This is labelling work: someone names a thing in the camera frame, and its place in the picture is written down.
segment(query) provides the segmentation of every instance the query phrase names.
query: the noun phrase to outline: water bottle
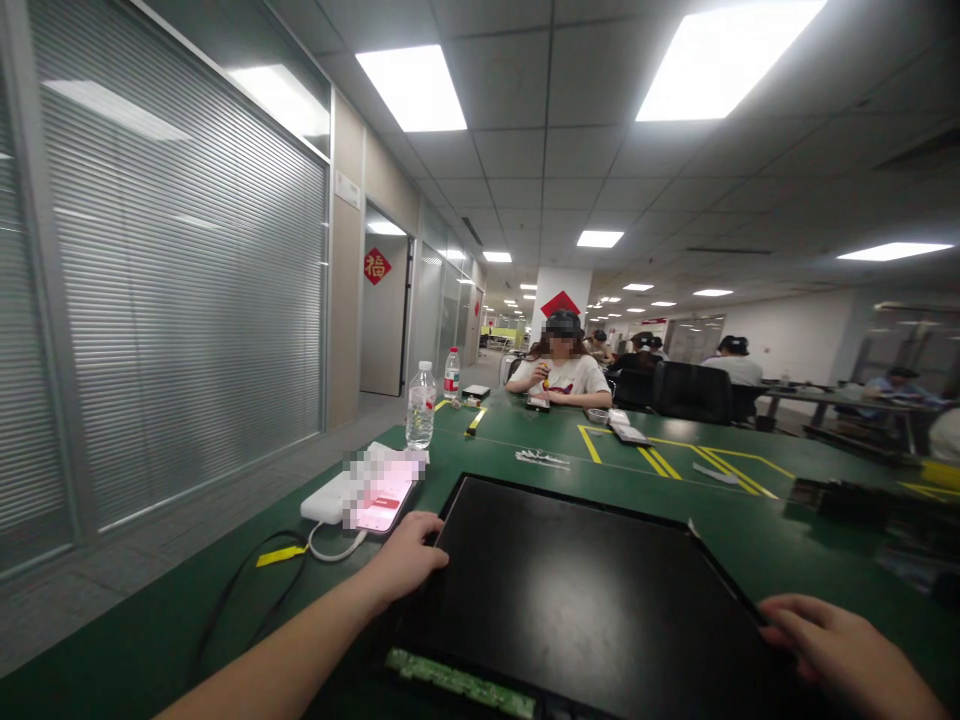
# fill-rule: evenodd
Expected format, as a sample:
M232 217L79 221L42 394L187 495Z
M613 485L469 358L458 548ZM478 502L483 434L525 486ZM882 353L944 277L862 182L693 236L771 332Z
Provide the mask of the water bottle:
M447 400L460 397L460 353L456 348L450 348L447 364L443 366L443 396Z
M407 447L423 450L433 438L433 409L437 402L437 381L433 379L433 363L420 361L420 372L407 392Z

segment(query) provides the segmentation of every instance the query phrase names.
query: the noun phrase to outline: window blinds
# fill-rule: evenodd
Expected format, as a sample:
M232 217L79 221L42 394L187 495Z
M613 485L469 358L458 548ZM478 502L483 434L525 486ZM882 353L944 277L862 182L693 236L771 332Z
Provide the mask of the window blinds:
M8 118L0 83L0 573L73 536Z
M119 4L30 8L103 528L319 430L327 169Z

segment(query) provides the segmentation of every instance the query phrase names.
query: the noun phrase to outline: black cap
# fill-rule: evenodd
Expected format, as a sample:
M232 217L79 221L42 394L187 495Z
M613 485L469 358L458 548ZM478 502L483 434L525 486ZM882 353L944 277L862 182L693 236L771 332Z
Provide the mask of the black cap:
M749 345L749 343L745 337L727 335L723 340L720 341L720 344L717 346L717 350L729 350L736 355L749 355L750 353L747 352L747 345Z
M554 337L580 337L580 318L570 310L557 310L547 318L543 331Z
M897 377L906 378L907 380L913 380L914 378L920 377L920 373L916 370L911 370L910 368L905 367L892 367L887 370L887 375L896 375Z

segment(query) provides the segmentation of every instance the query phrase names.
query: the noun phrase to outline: red diamond sign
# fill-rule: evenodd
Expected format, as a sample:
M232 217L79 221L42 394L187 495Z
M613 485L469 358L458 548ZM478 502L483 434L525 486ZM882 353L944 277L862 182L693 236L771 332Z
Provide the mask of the red diamond sign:
M580 308L574 304L573 300L570 299L570 296L567 295L563 290L554 295L546 305L540 308L544 315L550 317L557 310L570 310L577 315L580 314Z
M367 256L363 259L363 274L366 275L367 280L374 285L383 280L391 269L392 266L387 262L383 253L376 248L368 252Z

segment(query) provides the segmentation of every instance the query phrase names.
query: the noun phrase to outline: circuit board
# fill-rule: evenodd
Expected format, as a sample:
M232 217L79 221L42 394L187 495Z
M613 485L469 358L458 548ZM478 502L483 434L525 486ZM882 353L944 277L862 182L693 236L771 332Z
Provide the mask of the circuit board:
M420 680L494 708L511 717L533 720L536 702L492 682L480 680L433 660L391 648L384 664L405 680Z

